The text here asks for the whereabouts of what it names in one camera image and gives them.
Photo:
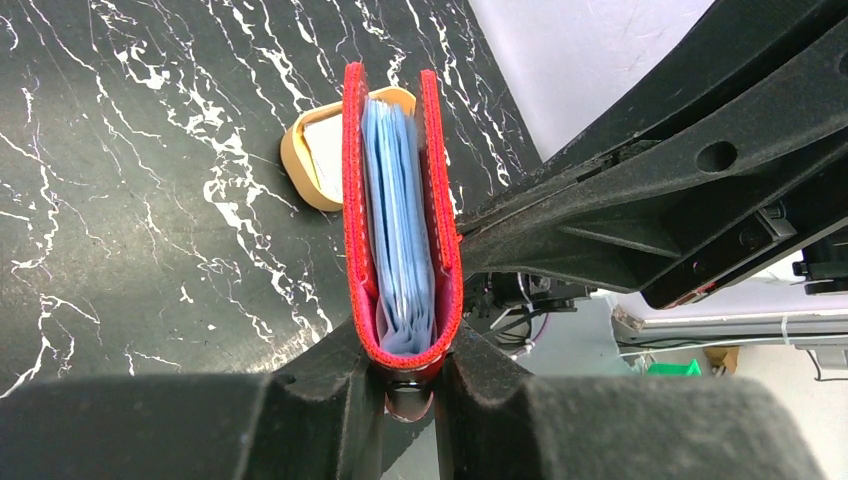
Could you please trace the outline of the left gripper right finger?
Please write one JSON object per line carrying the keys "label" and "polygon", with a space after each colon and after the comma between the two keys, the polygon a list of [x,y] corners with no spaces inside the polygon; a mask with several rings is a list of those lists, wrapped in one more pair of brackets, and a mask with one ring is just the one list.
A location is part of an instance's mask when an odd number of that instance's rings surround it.
{"label": "left gripper right finger", "polygon": [[463,328],[435,383],[444,479],[819,479],[789,412],[749,379],[548,377]]}

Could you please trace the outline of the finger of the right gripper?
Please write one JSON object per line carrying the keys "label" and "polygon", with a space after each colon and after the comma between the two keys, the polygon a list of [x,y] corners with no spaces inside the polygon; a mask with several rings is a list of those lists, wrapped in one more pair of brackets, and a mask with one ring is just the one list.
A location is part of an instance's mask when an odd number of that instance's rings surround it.
{"label": "finger of the right gripper", "polygon": [[663,139],[845,19],[843,1],[476,1],[542,161]]}
{"label": "finger of the right gripper", "polygon": [[847,224],[847,30],[786,32],[701,93],[630,131],[670,73],[640,82],[542,173],[469,223],[471,272],[521,272],[641,293],[657,309],[729,286]]}

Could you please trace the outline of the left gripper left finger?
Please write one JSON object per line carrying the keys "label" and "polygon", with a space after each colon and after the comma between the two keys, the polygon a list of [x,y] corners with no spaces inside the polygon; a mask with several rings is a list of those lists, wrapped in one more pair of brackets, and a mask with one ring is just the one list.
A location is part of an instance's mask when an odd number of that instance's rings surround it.
{"label": "left gripper left finger", "polygon": [[346,322],[270,373],[90,377],[1,403],[5,479],[377,479],[383,394]]}

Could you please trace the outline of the red leather card holder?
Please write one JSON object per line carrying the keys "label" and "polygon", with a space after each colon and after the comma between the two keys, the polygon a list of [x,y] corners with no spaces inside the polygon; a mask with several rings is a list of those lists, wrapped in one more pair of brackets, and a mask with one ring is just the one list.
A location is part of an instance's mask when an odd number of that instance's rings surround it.
{"label": "red leather card holder", "polygon": [[422,418],[463,319],[460,234],[437,76],[419,88],[368,87],[345,70],[343,220],[354,326],[384,384],[386,410]]}

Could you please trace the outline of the tan oval card tray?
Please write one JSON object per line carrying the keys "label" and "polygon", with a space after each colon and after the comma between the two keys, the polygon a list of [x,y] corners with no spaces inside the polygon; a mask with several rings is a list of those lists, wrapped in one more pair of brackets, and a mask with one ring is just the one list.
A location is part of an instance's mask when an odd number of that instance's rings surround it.
{"label": "tan oval card tray", "polygon": [[[301,197],[312,207],[328,212],[340,211],[343,206],[328,199],[320,190],[316,178],[316,172],[312,163],[309,148],[304,139],[304,127],[313,122],[327,117],[341,114],[343,120],[343,103],[337,102],[324,105],[302,114],[285,133],[280,144],[280,157],[287,173]],[[365,112],[360,122],[362,130],[371,128],[370,134],[364,132],[363,138],[369,142],[364,148],[365,159],[363,167],[375,167],[378,161],[382,162],[382,169],[378,176],[385,182],[386,187],[392,185],[398,187],[396,205],[392,207],[392,198],[388,193],[383,194],[384,210],[387,214],[393,212],[399,218],[419,219],[423,218],[423,206],[421,187],[423,183],[414,178],[420,171],[416,167],[405,165],[407,160],[415,160],[418,155],[412,151],[414,144],[424,146],[426,134],[424,132],[412,134],[408,140],[398,140],[392,148],[383,148],[379,141],[385,137],[383,128],[378,125],[374,113]]]}

